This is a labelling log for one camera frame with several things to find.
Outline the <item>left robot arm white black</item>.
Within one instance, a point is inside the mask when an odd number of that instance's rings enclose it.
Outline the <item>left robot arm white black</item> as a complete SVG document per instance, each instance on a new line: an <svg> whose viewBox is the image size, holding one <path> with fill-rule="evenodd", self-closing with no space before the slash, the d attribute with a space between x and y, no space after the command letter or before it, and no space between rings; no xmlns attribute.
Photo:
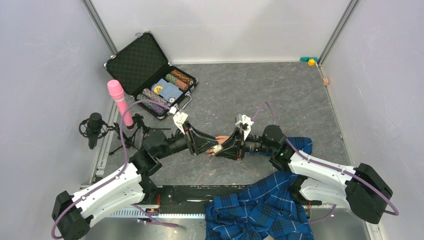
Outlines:
<svg viewBox="0 0 424 240"><path fill-rule="evenodd" d="M199 155L218 144L214 136L195 129L188 121L170 137L158 128L148 129L140 149L115 172L73 194L63 191L57 195L52 211L52 238L79 240L122 208L153 203L159 191L150 177L162 167L160 159L184 150Z"/></svg>

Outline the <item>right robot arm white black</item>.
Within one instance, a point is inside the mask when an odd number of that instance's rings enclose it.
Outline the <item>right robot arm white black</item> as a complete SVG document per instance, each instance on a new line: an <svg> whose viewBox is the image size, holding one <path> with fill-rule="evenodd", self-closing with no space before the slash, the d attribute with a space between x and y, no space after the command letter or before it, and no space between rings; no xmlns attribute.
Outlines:
<svg viewBox="0 0 424 240"><path fill-rule="evenodd" d="M288 191L293 203L318 201L337 205L371 224L378 224L383 214L388 213L388 202L393 196L372 166L336 164L294 149L277 125L266 126L261 136L246 135L237 127L209 152L232 160L241 160L246 152L270 154L269 161L276 169L297 175Z"/></svg>

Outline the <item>nail polish bottle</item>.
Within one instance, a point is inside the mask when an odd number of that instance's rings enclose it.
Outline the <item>nail polish bottle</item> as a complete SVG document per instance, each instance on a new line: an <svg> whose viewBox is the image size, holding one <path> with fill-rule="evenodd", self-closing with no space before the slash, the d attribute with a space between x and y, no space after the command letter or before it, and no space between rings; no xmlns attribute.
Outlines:
<svg viewBox="0 0 424 240"><path fill-rule="evenodd" d="M220 152L223 149L222 145L215 145L212 147L211 152L214 154L217 154L218 152Z"/></svg>

